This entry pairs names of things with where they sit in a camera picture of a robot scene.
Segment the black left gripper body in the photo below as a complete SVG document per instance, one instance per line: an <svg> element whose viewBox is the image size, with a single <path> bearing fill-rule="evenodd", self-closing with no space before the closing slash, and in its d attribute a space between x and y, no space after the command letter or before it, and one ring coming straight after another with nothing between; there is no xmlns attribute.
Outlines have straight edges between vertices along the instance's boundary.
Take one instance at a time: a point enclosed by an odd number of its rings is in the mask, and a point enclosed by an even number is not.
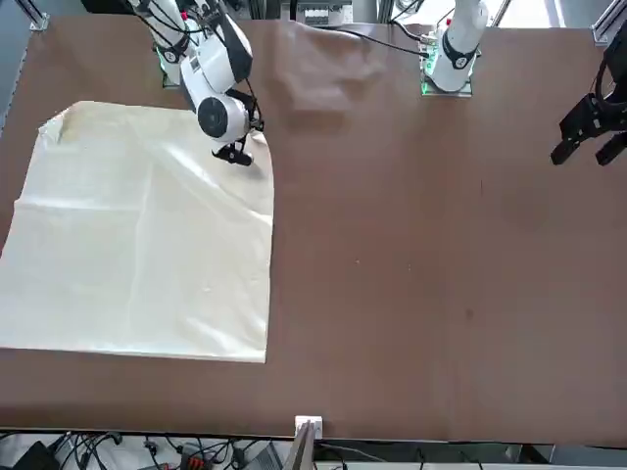
<svg viewBox="0 0 627 470"><path fill-rule="evenodd" d="M603 77L609 71L613 91L603 94ZM616 130L626 121L626 32L618 31L603 52L595 81L595 99L604 130Z"/></svg>

